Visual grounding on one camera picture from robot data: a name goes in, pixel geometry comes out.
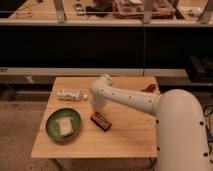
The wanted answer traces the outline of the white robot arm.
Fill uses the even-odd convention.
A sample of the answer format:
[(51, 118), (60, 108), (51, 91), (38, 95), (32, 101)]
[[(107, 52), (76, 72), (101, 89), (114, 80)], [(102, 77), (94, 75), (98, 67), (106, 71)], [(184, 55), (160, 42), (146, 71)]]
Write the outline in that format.
[(107, 100), (156, 118), (158, 171), (211, 171), (205, 118), (200, 102), (188, 91), (172, 89), (163, 94), (115, 88), (104, 74), (89, 91), (94, 109)]

